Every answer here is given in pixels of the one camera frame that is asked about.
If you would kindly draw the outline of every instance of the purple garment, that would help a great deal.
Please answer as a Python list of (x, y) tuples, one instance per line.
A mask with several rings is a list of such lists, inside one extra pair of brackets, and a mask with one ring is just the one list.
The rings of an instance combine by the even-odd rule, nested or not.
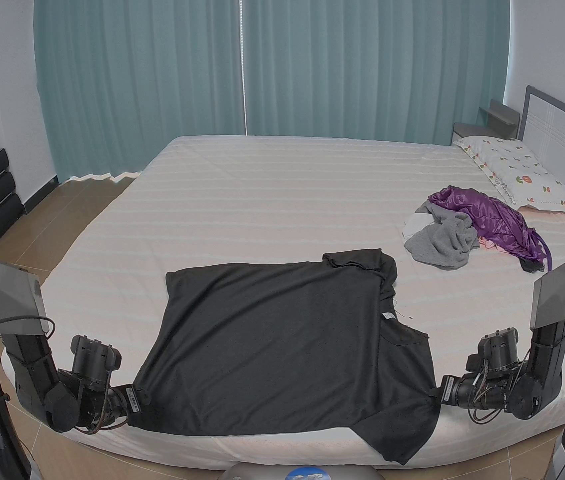
[(479, 237), (492, 240), (518, 258), (541, 263), (547, 258), (547, 270), (551, 270), (551, 253), (547, 244), (534, 228), (527, 227), (519, 212), (502, 201), (473, 188), (451, 185), (429, 196), (429, 201), (447, 210), (466, 213), (471, 217)]

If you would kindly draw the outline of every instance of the baseboard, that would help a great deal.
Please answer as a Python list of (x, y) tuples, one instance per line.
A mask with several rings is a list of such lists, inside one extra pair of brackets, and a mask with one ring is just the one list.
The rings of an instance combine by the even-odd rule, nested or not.
[(38, 203), (45, 199), (51, 192), (53, 192), (54, 188), (56, 188), (60, 183), (58, 183), (58, 177), (54, 176), (52, 179), (47, 181), (42, 187), (39, 188), (38, 192), (36, 192), (33, 196), (31, 196), (27, 201), (24, 203), (24, 212), (31, 213), (31, 210), (38, 206)]

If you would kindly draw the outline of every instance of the white pillow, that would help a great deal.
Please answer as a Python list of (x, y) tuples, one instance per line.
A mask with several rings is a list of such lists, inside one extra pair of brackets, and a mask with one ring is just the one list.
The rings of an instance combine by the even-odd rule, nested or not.
[(565, 212), (565, 185), (518, 140), (471, 136), (454, 140), (485, 172), (513, 209)]

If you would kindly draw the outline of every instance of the gray cloth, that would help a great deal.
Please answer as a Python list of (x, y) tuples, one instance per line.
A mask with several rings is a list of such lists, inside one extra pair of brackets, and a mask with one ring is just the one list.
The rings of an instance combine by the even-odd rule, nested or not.
[(466, 213), (454, 212), (425, 201), (416, 210), (431, 213), (434, 223), (425, 226), (405, 242), (414, 260), (455, 270), (470, 259), (470, 251), (478, 249), (478, 232)]

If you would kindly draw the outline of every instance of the bed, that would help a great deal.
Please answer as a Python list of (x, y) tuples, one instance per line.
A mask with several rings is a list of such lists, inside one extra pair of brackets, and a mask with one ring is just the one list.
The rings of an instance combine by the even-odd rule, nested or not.
[[(549, 141), (552, 152), (557, 146), (547, 133), (553, 128), (544, 118), (545, 105), (554, 116), (561, 111), (528, 94), (523, 120), (530, 143), (543, 144), (541, 150)], [(555, 173), (565, 180), (565, 172)], [(112, 383), (132, 382), (158, 335), (167, 271), (224, 262), (319, 261), (324, 252), (359, 248), (382, 248), (397, 261), (399, 318), (429, 334), (437, 379), (462, 374), (481, 336), (495, 329), (517, 327), (522, 356), (540, 273), (526, 273), (517, 258), (482, 248), (471, 253), (466, 267), (442, 271), (415, 262), (403, 247), (406, 217), (449, 184), (499, 197), (456, 146), (299, 137), (175, 139), (87, 226), (43, 285), (47, 315), (57, 324), (50, 341), (56, 366), (71, 368), (71, 338), (86, 334), (122, 353)], [(521, 213), (550, 246), (554, 266), (563, 263), (565, 214)], [(7, 357), (3, 364), (12, 377)], [(407, 467), (468, 460), (564, 423), (565, 361), (563, 372), (559, 397), (526, 422), (502, 414), (478, 426), (465, 411), (442, 407), (434, 434)], [(224, 469), (239, 461), (396, 467), (349, 428), (197, 437), (124, 426), (95, 436), (77, 431), (67, 436), (182, 467)]]

